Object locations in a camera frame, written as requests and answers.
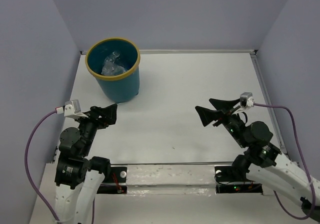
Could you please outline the green label water bottle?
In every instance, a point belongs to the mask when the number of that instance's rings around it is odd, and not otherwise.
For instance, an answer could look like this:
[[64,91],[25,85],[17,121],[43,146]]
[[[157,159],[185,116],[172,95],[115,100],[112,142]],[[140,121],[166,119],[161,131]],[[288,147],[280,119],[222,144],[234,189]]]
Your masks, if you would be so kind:
[[117,64],[113,62],[106,62],[101,71],[101,75],[104,76],[117,76],[126,73],[127,69],[122,64]]

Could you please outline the large crushed clear bottle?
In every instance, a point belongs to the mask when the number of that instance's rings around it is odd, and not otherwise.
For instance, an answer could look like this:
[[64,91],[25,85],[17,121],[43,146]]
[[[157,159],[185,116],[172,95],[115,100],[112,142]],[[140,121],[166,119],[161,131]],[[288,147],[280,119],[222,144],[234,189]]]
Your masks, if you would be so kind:
[[118,50],[115,50],[111,54],[109,54],[104,61],[111,62],[111,63],[120,63],[121,58],[122,58],[121,52]]

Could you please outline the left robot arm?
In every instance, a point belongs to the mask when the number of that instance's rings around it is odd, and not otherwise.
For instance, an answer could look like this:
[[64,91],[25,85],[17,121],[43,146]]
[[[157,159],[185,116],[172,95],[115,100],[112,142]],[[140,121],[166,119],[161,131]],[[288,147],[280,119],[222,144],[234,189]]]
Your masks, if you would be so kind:
[[111,175],[111,162],[94,156],[87,159],[98,130],[117,121],[117,104],[92,106],[82,112],[78,100],[70,100],[57,113],[78,122],[59,137],[59,157],[55,173],[55,213],[58,224],[84,224],[94,206],[97,191]]

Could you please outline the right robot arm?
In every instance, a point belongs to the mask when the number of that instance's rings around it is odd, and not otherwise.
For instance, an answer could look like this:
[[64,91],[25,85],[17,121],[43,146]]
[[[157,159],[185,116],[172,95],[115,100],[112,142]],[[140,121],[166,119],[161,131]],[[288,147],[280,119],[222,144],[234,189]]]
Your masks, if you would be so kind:
[[251,93],[243,93],[236,100],[211,98],[214,110],[196,106],[203,126],[223,125],[236,143],[244,148],[230,168],[235,180],[249,179],[273,190],[277,197],[283,195],[300,206],[303,217],[290,214],[297,220],[320,221],[320,182],[312,177],[303,156],[303,168],[291,161],[277,146],[271,143],[273,137],[266,123],[255,121],[247,124],[240,118],[252,107],[260,106]]

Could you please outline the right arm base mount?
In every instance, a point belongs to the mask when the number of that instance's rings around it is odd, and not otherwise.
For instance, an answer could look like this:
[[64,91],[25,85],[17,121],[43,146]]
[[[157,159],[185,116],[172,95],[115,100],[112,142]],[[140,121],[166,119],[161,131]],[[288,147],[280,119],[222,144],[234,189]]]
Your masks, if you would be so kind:
[[262,194],[262,184],[249,180],[232,166],[215,166],[214,179],[217,194]]

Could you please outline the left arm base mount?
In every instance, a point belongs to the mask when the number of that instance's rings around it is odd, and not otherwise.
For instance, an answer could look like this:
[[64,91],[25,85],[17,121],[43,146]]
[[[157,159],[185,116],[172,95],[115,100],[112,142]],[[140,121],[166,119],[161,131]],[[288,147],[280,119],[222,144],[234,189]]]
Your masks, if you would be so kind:
[[113,166],[110,175],[104,179],[97,194],[122,195],[127,193],[127,167]]

